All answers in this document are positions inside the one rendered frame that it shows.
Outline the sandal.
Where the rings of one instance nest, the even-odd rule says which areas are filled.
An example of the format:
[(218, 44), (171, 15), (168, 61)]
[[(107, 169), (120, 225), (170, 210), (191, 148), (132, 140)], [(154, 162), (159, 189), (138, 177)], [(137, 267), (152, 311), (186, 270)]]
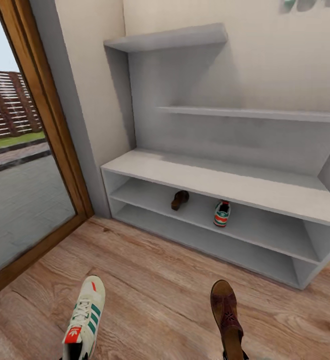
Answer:
[(174, 200), (171, 203), (171, 209), (178, 211), (181, 204), (185, 204), (189, 201), (190, 194), (187, 190), (181, 190), (175, 194)]
[(244, 360), (241, 346), (244, 331), (238, 320), (237, 299), (226, 280), (220, 279), (213, 285), (210, 304), (227, 360)]

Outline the gym shoe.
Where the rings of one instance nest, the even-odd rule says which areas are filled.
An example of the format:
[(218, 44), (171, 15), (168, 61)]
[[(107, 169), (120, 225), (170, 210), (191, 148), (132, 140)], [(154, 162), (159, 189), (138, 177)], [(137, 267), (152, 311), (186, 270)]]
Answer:
[(65, 333), (61, 360), (91, 360), (105, 306), (106, 292), (102, 279), (90, 275), (83, 283)]
[(215, 204), (213, 222), (220, 227), (225, 227), (231, 213), (231, 202), (229, 200), (220, 199)]

